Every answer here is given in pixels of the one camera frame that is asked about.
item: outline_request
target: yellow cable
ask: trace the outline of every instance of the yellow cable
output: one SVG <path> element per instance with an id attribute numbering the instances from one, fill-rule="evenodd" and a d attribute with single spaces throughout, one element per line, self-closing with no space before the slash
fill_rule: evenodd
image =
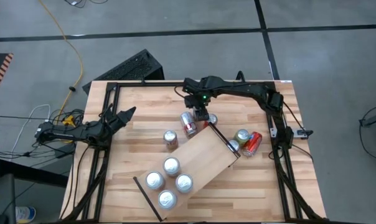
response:
<path id="1" fill-rule="evenodd" d="M 47 9 L 47 7 L 46 7 L 45 4 L 42 2 L 42 0 L 39 0 L 39 2 L 40 2 L 40 4 L 44 7 L 44 9 L 47 11 L 47 13 L 51 16 L 52 20 L 54 20 L 54 22 L 55 22 L 55 24 L 57 25 L 58 29 L 61 31 L 61 34 L 62 34 L 62 37 L 63 37 L 64 41 L 66 41 L 66 43 L 68 43 L 68 45 L 70 45 L 70 46 L 73 48 L 73 50 L 76 52 L 76 54 L 77 54 L 78 61 L 80 62 L 80 75 L 79 75 L 78 79 L 75 81 L 75 84 L 73 84 L 73 87 L 75 88 L 76 85 L 77 85 L 77 83 L 79 83 L 79 81 L 80 81 L 80 80 L 82 79 L 82 77 L 83 77 L 83 61 L 82 61 L 82 57 L 80 56 L 80 54 L 78 53 L 78 51 L 76 50 L 76 48 L 75 48 L 75 47 L 74 47 L 74 46 L 68 41 L 68 39 L 67 39 L 66 36 L 65 36 L 65 33 L 63 32 L 61 26 L 60 26 L 59 23 L 58 23 L 58 21 L 57 21 L 56 18 L 51 14 L 51 12 L 49 11 L 49 9 Z M 70 94 L 72 94 L 72 91 L 71 91 L 71 90 L 69 90 L 69 93 L 68 93 L 68 95 L 66 96 L 65 101 L 63 102 L 63 105 L 62 105 L 62 107 L 61 107 L 61 109 L 60 109 L 60 111 L 59 111 L 58 116 L 61 115 L 63 109 L 65 108 L 65 105 L 66 105 L 66 103 L 67 103 L 68 100 L 69 100 Z"/>

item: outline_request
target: gray floor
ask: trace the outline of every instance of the gray floor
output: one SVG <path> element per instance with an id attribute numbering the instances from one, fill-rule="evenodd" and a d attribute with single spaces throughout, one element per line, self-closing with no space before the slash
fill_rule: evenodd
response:
<path id="1" fill-rule="evenodd" d="M 87 2 L 83 9 L 63 1 L 44 1 L 66 34 L 101 34 L 160 30 L 259 27 L 251 0 Z M 376 24 L 376 0 L 261 0 L 268 27 Z M 59 35 L 36 0 L 0 1 L 0 37 Z M 293 80 L 310 138 L 316 174 L 331 220 L 376 223 L 376 160 L 362 150 L 358 119 L 376 106 L 376 30 L 272 33 L 270 39 L 281 79 Z M 166 79 L 218 75 L 271 79 L 261 34 L 212 34 L 167 37 L 73 40 L 83 57 L 82 84 L 142 49 L 163 65 Z M 63 41 L 3 42 L 0 52 L 14 59 L 0 86 L 0 114 L 27 116 L 48 103 L 56 110 L 67 87 L 78 77 L 75 53 Z M 67 109 L 84 108 L 78 91 Z M 47 108 L 35 117 L 45 117 Z M 0 119 L 0 148 L 10 150 L 24 121 Z M 40 121 L 30 122 L 16 151 L 30 149 Z M 364 130 L 367 147 L 376 154 L 376 127 Z M 31 166 L 40 161 L 17 159 Z M 65 172 L 70 159 L 47 166 Z M 16 193 L 26 183 L 17 183 Z M 59 214 L 63 189 L 35 186 L 19 205 L 38 208 L 37 221 Z"/>

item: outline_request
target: metal bracket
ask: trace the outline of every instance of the metal bracket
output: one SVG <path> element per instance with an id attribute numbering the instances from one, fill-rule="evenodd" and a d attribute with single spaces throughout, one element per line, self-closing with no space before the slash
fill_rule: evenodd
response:
<path id="1" fill-rule="evenodd" d="M 300 139 L 307 139 L 308 138 L 308 135 L 305 132 L 303 132 L 303 130 L 301 128 L 299 128 L 299 129 L 292 128 L 292 131 L 293 131 L 293 137 L 294 138 L 300 138 Z M 276 128 L 270 128 L 271 138 L 276 137 L 276 132 L 277 132 Z"/>

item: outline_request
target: butcher block tabletop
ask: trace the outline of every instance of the butcher block tabletop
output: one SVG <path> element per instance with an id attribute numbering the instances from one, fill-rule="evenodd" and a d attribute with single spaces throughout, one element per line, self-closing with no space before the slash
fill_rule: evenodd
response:
<path id="1" fill-rule="evenodd" d="M 92 83 L 85 108 L 85 121 L 98 120 L 98 114 L 102 111 L 106 84 L 106 81 Z M 275 87 L 284 96 L 284 101 L 293 110 L 294 115 L 301 121 L 292 82 L 275 81 Z M 116 111 L 125 111 L 133 106 L 137 109 L 127 126 L 113 136 L 100 222 L 158 222 L 151 207 L 134 183 L 133 177 L 145 173 L 157 161 L 170 153 L 162 138 L 167 129 L 172 129 L 177 133 L 180 145 L 188 141 L 180 124 L 180 114 L 188 109 L 185 107 L 184 99 L 173 89 L 174 87 L 171 86 L 121 87 Z M 254 157 L 242 155 L 234 165 L 226 167 L 203 189 L 194 194 L 187 203 L 182 204 L 170 214 L 165 222 L 284 221 L 275 164 L 268 157 L 271 144 L 265 112 L 251 98 L 230 95 L 212 98 L 207 109 L 209 113 L 217 115 L 219 119 L 217 128 L 227 139 L 233 138 L 237 130 L 247 129 L 249 132 L 261 133 L 263 140 Z M 284 113 L 288 125 L 298 128 L 298 124 L 286 107 L 284 107 Z M 309 152 L 307 140 L 294 139 L 293 144 Z M 77 144 L 74 155 L 75 165 L 71 171 L 73 172 L 72 197 L 64 217 L 72 211 L 77 164 L 86 147 L 84 143 Z M 298 191 L 318 215 L 325 217 L 311 158 L 295 147 L 289 152 Z M 86 192 L 92 158 L 93 149 L 89 149 L 78 170 L 76 204 Z M 71 178 L 65 191 L 62 210 L 71 193 L 70 184 Z M 286 191 L 291 216 L 294 217 L 292 196 L 288 189 Z M 94 214 L 96 196 L 97 191 L 94 192 L 93 200 L 91 200 L 89 218 L 92 218 Z"/>

